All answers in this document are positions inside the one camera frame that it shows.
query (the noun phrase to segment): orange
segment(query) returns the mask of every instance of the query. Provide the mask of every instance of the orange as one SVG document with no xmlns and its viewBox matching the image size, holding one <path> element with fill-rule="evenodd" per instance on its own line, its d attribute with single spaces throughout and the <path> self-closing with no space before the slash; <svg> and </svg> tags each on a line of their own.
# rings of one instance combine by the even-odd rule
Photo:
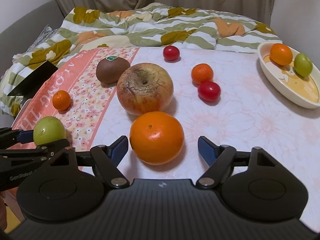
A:
<svg viewBox="0 0 320 240">
<path fill-rule="evenodd" d="M 281 43 L 275 43 L 270 50 L 270 58 L 273 62 L 286 66 L 292 61 L 292 52 L 287 45 Z"/>
<path fill-rule="evenodd" d="M 168 163 L 178 156 L 184 143 L 181 124 L 164 112 L 139 116 L 130 129 L 130 144 L 137 157 L 151 165 Z"/>
<path fill-rule="evenodd" d="M 71 104 L 71 97 L 68 92 L 59 90 L 53 95 L 52 104 L 58 111 L 67 110 Z"/>
<path fill-rule="evenodd" d="M 213 70 L 206 63 L 198 64 L 192 69 L 191 78 L 192 81 L 197 85 L 200 85 L 202 82 L 205 81 L 212 81 Z"/>
</svg>

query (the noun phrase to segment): bowl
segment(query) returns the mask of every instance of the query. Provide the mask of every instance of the bowl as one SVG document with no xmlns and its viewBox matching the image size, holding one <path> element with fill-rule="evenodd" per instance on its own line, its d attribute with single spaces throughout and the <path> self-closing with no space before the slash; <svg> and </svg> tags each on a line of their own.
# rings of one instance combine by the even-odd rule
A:
<svg viewBox="0 0 320 240">
<path fill-rule="evenodd" d="M 260 66 L 267 79 L 282 95 L 298 106 L 320 107 L 318 89 L 320 88 L 320 71 L 313 64 L 312 72 L 308 77 L 302 78 L 297 75 L 293 69 L 293 61 L 299 52 L 290 47 L 293 59 L 289 65 L 280 66 L 272 62 L 270 49 L 273 44 L 263 42 L 258 46 Z"/>
</svg>

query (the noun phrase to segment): pink tablecloth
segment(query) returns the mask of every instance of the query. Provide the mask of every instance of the pink tablecloth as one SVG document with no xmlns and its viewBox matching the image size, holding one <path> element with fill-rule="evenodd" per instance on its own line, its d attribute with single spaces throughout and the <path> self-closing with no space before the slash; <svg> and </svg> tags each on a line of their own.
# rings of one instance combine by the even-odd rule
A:
<svg viewBox="0 0 320 240">
<path fill-rule="evenodd" d="M 176 160 L 161 167 L 145 165 L 129 148 L 119 165 L 123 174 L 130 181 L 134 178 L 196 181 L 208 168 L 197 151 L 197 139 L 201 135 L 215 144 L 229 144 L 242 151 L 260 146 L 306 185 L 309 201 L 301 219 L 312 229 L 320 230 L 320 109 L 301 108 L 277 92 L 262 73 L 256 54 L 182 49 L 181 60 L 168 63 L 163 59 L 162 48 L 111 50 L 83 52 L 91 56 L 85 60 L 70 59 L 49 81 L 56 82 L 70 64 L 78 69 L 79 77 L 66 76 L 65 90 L 73 96 L 73 108 L 65 114 L 50 110 L 66 124 L 77 150 L 109 145 L 121 135 L 128 136 L 133 121 L 114 96 L 115 89 L 102 88 L 97 82 L 94 70 L 98 61 L 118 54 L 131 60 L 132 65 L 152 62 L 165 68 L 173 79 L 174 99 L 167 112 L 181 122 L 185 147 Z M 221 86 L 221 99 L 217 104 L 207 105 L 200 100 L 191 82 L 191 69 L 199 63 L 213 68 L 214 81 Z M 32 113 L 31 108 L 28 107 L 15 128 L 27 125 L 25 117 L 29 116 L 28 121 L 33 125 L 40 114 L 50 113 L 43 107 L 35 111 L 35 106 Z"/>
</svg>

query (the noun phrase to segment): red cherry tomato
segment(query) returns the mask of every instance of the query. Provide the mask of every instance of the red cherry tomato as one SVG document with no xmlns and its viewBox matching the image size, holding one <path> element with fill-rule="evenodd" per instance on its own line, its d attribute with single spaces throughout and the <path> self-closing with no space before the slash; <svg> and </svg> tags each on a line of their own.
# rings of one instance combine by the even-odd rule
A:
<svg viewBox="0 0 320 240">
<path fill-rule="evenodd" d="M 198 86 L 198 94 L 203 100 L 214 102 L 219 98 L 221 94 L 221 88 L 215 82 L 202 82 Z"/>
<path fill-rule="evenodd" d="M 175 46 L 166 46 L 163 49 L 163 56 L 164 56 L 164 59 L 166 59 L 168 61 L 174 61 L 174 60 L 177 60 L 179 58 L 180 51 Z"/>
</svg>

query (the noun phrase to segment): black gripper base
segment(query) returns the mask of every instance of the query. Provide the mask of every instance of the black gripper base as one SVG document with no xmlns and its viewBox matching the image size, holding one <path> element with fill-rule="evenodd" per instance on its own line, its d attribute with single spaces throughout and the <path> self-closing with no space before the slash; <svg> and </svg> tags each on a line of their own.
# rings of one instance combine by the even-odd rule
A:
<svg viewBox="0 0 320 240">
<path fill-rule="evenodd" d="M 299 220 L 262 224 L 229 211 L 211 190 L 191 180 L 136 179 L 112 190 L 95 211 L 62 224 L 26 220 L 13 240 L 310 240 Z"/>
</svg>

